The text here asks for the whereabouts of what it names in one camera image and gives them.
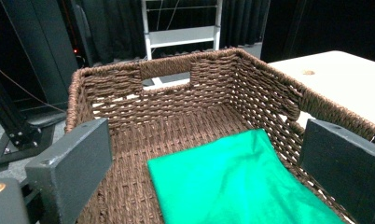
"basket bottom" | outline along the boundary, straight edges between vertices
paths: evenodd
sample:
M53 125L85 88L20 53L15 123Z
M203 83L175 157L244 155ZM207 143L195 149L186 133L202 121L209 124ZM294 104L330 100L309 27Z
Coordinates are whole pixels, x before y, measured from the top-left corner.
M252 128L227 105L135 125L112 137L113 165L79 223L163 223L146 162Z

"black stand base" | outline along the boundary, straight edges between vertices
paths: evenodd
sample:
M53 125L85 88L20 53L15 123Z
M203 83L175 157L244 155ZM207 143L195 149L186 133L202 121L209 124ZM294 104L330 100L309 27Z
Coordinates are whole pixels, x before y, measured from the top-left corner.
M36 156L48 148L53 141L55 125L50 125L48 127L42 128L41 133L36 133L38 136L35 139L40 139L37 141L37 145L26 145L23 148L17 149L4 133L0 140L0 171L7 169L8 164L12 161L19 161L29 157Z

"white table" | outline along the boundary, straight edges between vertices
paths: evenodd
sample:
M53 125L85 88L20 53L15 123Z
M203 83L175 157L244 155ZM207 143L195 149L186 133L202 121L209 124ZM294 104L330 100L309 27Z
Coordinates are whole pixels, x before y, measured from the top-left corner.
M375 124L375 62L341 51L270 63L329 100ZM305 127L309 116L300 116Z

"green cloth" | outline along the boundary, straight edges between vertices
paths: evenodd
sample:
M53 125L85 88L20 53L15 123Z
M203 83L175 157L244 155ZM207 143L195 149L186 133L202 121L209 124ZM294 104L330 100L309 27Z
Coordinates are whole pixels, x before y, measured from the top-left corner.
M284 168L263 130L147 163L168 224L342 223Z

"wicker basket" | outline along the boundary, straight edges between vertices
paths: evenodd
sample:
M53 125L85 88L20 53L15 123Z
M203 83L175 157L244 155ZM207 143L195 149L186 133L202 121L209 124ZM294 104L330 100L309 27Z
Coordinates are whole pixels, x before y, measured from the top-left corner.
M190 72L188 84L143 90L144 79L182 72ZM112 168L78 222L162 223L146 161L255 128L267 131L285 167L346 221L346 211L297 166L300 111L375 136L373 123L241 49L78 70L65 129L109 118L113 145Z

